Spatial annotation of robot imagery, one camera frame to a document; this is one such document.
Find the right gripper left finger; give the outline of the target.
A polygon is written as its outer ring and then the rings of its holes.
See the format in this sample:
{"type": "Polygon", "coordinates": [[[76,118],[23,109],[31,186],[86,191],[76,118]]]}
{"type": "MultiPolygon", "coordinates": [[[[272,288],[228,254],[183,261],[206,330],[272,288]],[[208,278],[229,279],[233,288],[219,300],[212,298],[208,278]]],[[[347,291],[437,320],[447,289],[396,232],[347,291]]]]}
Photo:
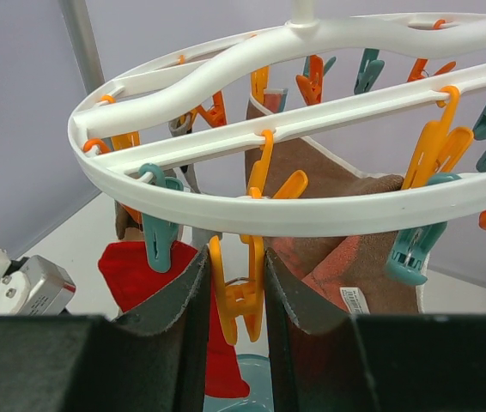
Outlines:
{"type": "Polygon", "coordinates": [[[209,255],[120,318],[0,317],[0,411],[199,411],[209,255]]]}

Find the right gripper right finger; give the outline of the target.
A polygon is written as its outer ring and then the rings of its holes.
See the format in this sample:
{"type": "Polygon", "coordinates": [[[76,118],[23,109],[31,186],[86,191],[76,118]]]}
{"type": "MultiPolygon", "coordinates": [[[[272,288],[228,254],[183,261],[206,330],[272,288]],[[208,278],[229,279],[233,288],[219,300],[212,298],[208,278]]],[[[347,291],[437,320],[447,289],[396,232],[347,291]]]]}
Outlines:
{"type": "Polygon", "coordinates": [[[264,259],[278,411],[486,411],[486,315],[349,314],[264,259]]]}

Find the yellow clothes peg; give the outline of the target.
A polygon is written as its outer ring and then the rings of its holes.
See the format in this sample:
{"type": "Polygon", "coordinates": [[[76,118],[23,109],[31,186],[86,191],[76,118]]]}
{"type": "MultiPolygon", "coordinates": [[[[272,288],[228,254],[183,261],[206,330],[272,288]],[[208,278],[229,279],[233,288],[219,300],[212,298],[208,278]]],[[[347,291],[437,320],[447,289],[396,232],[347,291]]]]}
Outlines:
{"type": "Polygon", "coordinates": [[[251,342],[260,338],[264,311],[264,242],[260,236],[249,236],[249,272],[242,283],[225,282],[221,241],[209,242],[212,286],[222,333],[228,345],[238,340],[236,319],[242,317],[251,342]]]}

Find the white round clip hanger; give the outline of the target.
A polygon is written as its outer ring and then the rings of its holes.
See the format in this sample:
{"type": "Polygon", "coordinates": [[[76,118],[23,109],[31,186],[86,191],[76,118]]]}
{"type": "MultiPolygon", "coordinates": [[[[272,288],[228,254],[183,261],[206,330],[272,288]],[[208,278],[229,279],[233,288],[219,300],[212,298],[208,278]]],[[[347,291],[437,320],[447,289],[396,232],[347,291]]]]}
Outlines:
{"type": "MultiPolygon", "coordinates": [[[[147,215],[218,232],[265,236],[272,213],[295,208],[292,195],[260,195],[274,148],[274,129],[258,120],[93,154],[105,137],[145,130],[195,109],[255,70],[317,53],[376,48],[411,58],[441,59],[486,49],[486,15],[400,13],[321,20],[313,3],[296,1],[293,18],[279,27],[240,33],[152,60],[96,89],[70,115],[68,138],[89,180],[119,202],[147,215]],[[246,197],[214,197],[164,188],[145,164],[171,168],[261,148],[263,157],[246,197]]],[[[443,143],[460,97],[486,89],[486,64],[382,88],[292,111],[309,133],[358,124],[431,103],[445,107],[429,127],[433,147],[443,143]]],[[[450,221],[486,210],[486,173],[395,191],[376,207],[394,230],[450,221]]]]}

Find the teal plastic basin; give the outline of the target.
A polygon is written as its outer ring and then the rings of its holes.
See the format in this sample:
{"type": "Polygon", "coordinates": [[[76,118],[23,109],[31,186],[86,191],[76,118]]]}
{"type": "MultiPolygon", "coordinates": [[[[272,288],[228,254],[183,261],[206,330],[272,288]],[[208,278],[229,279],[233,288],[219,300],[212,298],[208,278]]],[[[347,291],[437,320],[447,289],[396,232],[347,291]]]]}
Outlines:
{"type": "Polygon", "coordinates": [[[274,411],[269,359],[258,354],[238,354],[237,361],[242,378],[250,386],[250,394],[233,399],[206,396],[203,411],[274,411]]]}

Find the white silver clothes rack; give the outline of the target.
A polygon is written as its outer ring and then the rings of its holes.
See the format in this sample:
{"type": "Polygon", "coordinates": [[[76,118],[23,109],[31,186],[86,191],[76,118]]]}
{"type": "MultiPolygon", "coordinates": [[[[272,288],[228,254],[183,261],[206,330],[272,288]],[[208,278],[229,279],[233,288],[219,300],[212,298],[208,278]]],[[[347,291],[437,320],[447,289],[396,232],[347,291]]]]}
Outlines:
{"type": "Polygon", "coordinates": [[[87,94],[104,82],[100,56],[94,38],[87,2],[85,0],[59,0],[64,23],[70,37],[77,66],[87,94]]]}

